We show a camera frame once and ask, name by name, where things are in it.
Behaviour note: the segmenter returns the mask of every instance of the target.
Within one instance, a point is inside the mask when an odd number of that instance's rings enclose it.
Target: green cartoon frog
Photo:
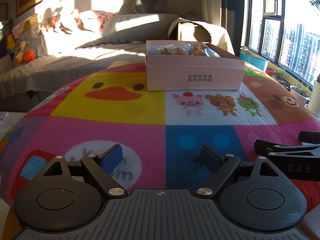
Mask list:
[[[246,98],[240,95],[237,99],[238,104],[243,107],[245,111],[249,111],[251,116],[255,116],[256,114],[262,116],[260,114],[261,110],[258,109],[259,105],[252,98]]]

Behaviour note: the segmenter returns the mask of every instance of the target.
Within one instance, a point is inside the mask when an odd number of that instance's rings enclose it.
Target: cardboard box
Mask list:
[[[147,89],[239,90],[244,61],[212,44],[220,57],[148,55],[148,46],[183,45],[186,41],[147,41]]]

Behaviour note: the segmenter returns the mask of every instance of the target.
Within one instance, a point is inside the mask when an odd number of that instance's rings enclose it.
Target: orange duck bill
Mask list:
[[[118,101],[133,100],[142,97],[141,94],[129,92],[127,89],[121,86],[107,87],[102,90],[87,92],[84,94],[84,96],[94,99]]]

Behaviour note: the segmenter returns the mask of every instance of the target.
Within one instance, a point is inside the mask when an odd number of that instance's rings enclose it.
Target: pink pig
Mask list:
[[[203,109],[200,106],[204,104],[202,95],[194,96],[191,92],[185,92],[182,96],[177,94],[173,94],[172,96],[176,99],[178,105],[183,106],[181,109],[187,111],[186,115],[191,115],[193,112],[197,115],[202,115],[200,111]]]

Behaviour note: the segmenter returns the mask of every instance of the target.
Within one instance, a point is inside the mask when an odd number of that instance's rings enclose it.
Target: metal screw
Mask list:
[[[109,194],[113,196],[120,196],[124,193],[124,190],[119,187],[114,187],[111,190],[109,190]]]
[[[212,189],[208,187],[201,187],[197,190],[197,193],[203,196],[211,195],[212,194]]]

